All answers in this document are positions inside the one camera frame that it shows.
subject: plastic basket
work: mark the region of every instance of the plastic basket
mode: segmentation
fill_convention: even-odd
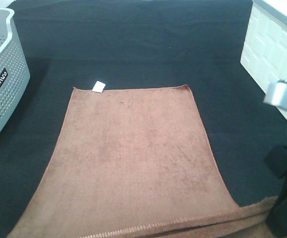
[[[13,15],[12,9],[0,8],[0,132],[30,78]]]

